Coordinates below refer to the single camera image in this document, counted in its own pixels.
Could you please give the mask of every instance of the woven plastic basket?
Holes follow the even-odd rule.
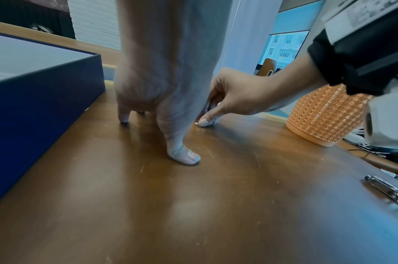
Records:
[[[371,98],[348,96],[343,84],[327,85],[299,99],[286,126],[308,141],[330,147],[362,123],[363,108]]]

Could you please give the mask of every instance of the wooden table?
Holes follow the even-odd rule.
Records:
[[[116,115],[108,88],[0,201],[0,264],[398,263],[398,206],[361,180],[398,181],[344,149],[227,115],[184,166]]]

